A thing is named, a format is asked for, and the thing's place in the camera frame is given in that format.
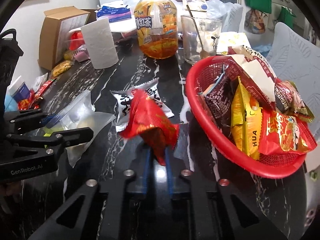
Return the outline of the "clear zip plastic bag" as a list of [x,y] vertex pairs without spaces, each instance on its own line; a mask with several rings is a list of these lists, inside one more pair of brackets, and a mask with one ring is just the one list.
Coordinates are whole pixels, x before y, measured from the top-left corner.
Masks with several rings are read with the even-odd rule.
[[48,137],[58,131],[89,127],[93,131],[93,136],[96,137],[115,118],[111,113],[97,112],[91,104],[91,92],[85,90],[63,110],[59,111],[41,129],[41,133]]

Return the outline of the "red gold snack packet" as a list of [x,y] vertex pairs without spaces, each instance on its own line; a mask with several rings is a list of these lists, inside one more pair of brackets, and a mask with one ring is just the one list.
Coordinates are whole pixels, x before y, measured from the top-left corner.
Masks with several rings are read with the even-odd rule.
[[141,89],[133,91],[129,123],[120,132],[126,139],[140,136],[153,150],[158,163],[165,165],[165,149],[175,148],[180,127],[173,124],[154,100]]

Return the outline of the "yellow black snack packet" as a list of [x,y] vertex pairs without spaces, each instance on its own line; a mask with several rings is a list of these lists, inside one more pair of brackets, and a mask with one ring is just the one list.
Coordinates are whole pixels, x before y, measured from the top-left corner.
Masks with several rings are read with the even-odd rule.
[[231,134],[236,147],[245,155],[259,160],[262,108],[238,78],[231,104]]

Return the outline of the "red cartoon snack packet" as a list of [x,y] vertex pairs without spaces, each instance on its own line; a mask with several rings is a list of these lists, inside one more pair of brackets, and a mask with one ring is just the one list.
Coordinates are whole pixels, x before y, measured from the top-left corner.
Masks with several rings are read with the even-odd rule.
[[262,110],[259,152],[263,155],[304,155],[317,147],[308,124],[295,116]]

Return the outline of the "nutritious cereal snack bag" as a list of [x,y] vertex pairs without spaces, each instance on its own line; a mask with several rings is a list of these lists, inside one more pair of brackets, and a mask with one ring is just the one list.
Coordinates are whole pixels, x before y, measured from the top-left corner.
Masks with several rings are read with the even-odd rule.
[[312,111],[304,103],[296,85],[292,81],[276,79],[274,94],[276,98],[276,109],[279,112],[295,116],[304,122],[313,122],[315,117]]

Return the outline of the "white red plum soup bag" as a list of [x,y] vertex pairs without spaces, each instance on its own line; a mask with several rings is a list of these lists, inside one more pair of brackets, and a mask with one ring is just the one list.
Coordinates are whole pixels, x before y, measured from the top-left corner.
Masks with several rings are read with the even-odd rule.
[[226,74],[232,81],[239,77],[260,105],[276,109],[274,88],[277,76],[263,55],[242,45],[229,47],[228,54],[221,55],[220,58],[228,61]]

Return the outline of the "small red candy wrappers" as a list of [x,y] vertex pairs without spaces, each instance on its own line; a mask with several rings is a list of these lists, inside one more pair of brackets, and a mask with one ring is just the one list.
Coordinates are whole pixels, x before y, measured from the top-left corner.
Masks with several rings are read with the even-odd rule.
[[55,79],[47,80],[37,92],[31,92],[29,98],[21,100],[18,103],[18,110],[26,111],[30,109],[39,109],[40,102],[43,100],[43,94],[50,87],[50,85],[55,81]]

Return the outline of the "small blue white box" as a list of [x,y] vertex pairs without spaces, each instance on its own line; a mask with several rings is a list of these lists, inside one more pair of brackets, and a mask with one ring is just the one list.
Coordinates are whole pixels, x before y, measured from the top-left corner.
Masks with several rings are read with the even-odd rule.
[[19,103],[22,100],[28,99],[30,96],[30,89],[26,85],[23,77],[20,75],[9,87],[8,93]]

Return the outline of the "yellow wrapped snack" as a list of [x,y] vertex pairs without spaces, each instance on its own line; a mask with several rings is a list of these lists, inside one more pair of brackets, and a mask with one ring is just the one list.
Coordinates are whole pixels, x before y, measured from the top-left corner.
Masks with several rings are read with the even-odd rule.
[[61,75],[62,73],[64,73],[65,71],[69,70],[72,65],[73,65],[73,61],[69,61],[69,60],[65,60],[61,63],[59,63],[56,67],[53,68],[52,72],[51,72],[51,78],[56,78],[59,75]]

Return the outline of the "red plastic mesh basket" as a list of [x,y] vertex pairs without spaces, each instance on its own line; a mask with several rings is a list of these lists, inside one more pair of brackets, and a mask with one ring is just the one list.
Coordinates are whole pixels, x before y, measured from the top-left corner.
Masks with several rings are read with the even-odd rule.
[[268,166],[259,161],[255,161],[237,149],[237,147],[220,132],[200,104],[197,94],[204,86],[201,83],[202,79],[208,80],[208,78],[204,76],[205,71],[212,65],[226,63],[227,61],[227,56],[211,56],[200,60],[190,68],[186,77],[185,93],[193,115],[207,137],[212,141],[214,147],[236,165],[257,176],[270,179],[282,179],[294,174],[303,166],[306,158],[305,155],[299,155],[292,163],[282,167]]

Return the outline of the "white peanut snack packet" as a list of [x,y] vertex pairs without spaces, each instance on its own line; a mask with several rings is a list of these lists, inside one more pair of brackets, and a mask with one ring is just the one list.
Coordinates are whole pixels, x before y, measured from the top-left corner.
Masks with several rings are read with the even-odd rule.
[[121,91],[111,91],[111,94],[116,98],[118,103],[118,117],[116,123],[116,132],[119,133],[123,131],[128,123],[130,118],[130,109],[131,101],[133,99],[133,91],[137,89],[142,89],[146,94],[159,106],[162,111],[165,113],[167,118],[174,116],[173,112],[166,104],[161,100],[161,97],[158,92],[158,81],[159,78],[152,79],[151,81],[145,82],[141,85],[131,87],[127,90]]

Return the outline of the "pink wrapped item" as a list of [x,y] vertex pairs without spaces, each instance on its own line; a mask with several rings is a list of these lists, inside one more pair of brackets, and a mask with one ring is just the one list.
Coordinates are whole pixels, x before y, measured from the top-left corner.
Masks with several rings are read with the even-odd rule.
[[77,49],[73,51],[73,59],[77,62],[83,62],[89,60],[89,54],[87,49]]

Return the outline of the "red lidded plastic container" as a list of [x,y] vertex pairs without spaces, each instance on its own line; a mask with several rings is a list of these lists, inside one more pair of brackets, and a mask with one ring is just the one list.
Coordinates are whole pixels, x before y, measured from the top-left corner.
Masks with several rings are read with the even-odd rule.
[[80,28],[69,31],[67,38],[67,48],[69,50],[76,50],[84,44],[85,42]]

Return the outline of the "brown cardboard box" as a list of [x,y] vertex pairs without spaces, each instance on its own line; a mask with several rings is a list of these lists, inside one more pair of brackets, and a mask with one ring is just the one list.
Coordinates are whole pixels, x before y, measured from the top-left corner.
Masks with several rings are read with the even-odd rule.
[[67,50],[69,31],[85,25],[89,12],[71,6],[47,10],[44,15],[38,63],[41,68],[52,70]]

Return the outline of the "white paper towel roll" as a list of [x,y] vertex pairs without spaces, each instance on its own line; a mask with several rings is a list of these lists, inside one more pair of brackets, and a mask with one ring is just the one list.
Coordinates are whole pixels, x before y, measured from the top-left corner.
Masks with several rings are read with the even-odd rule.
[[94,69],[105,69],[118,63],[118,54],[107,18],[81,27],[82,36]]

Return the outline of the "dark brown snack packet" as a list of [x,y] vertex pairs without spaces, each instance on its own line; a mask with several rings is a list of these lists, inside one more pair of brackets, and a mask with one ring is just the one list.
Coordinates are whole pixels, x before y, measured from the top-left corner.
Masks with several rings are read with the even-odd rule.
[[222,73],[204,92],[198,93],[204,108],[210,111],[219,128],[230,128],[233,89],[230,78]]

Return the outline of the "blue tissue pack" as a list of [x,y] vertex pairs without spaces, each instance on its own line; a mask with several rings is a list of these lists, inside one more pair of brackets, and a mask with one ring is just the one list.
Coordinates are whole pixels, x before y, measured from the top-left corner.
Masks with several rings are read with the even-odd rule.
[[127,5],[106,6],[103,5],[95,11],[96,19],[102,20],[107,18],[110,23],[128,20],[131,18],[131,10]]

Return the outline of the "metal spoon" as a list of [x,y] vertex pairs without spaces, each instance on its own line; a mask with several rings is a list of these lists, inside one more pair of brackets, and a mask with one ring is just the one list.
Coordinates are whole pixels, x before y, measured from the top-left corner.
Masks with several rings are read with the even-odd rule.
[[200,46],[201,46],[200,58],[201,58],[201,59],[208,58],[208,57],[210,57],[210,54],[209,54],[207,51],[204,50],[203,42],[202,42],[202,40],[201,40],[200,32],[199,32],[199,29],[198,29],[198,27],[197,27],[195,18],[193,17],[193,14],[192,14],[192,12],[191,12],[191,9],[190,9],[189,5],[186,5],[186,7],[187,7],[187,10],[188,10],[188,12],[189,12],[189,14],[190,14],[191,19],[193,20],[193,24],[194,24],[195,30],[196,30],[196,32],[197,32],[197,36],[198,36],[198,38],[199,38],[199,42],[200,42]]

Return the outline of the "iced tea plastic bottle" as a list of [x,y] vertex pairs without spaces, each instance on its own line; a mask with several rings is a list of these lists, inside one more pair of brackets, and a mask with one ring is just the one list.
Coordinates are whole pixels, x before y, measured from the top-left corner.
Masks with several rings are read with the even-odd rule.
[[134,9],[140,50],[166,59],[178,49],[177,9],[171,0],[140,0]]

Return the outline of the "clear drinking glass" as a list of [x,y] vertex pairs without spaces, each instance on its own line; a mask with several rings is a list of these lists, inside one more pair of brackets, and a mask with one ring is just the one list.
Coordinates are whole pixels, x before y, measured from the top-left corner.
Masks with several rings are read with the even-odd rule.
[[222,21],[213,18],[182,16],[184,59],[193,65],[217,54]]

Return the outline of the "light grey embossed chair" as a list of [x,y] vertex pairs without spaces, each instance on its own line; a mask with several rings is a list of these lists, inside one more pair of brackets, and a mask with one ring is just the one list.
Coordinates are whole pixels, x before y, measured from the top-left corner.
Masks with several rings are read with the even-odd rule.
[[315,116],[309,125],[315,139],[319,141],[319,94],[320,51],[284,23],[274,29],[272,48],[266,59],[276,76],[295,83],[303,101]]

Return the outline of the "green tote bag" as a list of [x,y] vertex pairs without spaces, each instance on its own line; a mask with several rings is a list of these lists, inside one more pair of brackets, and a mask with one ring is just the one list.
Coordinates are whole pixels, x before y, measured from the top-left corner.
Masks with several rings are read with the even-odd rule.
[[272,13],[272,0],[245,0],[245,5],[266,14]]

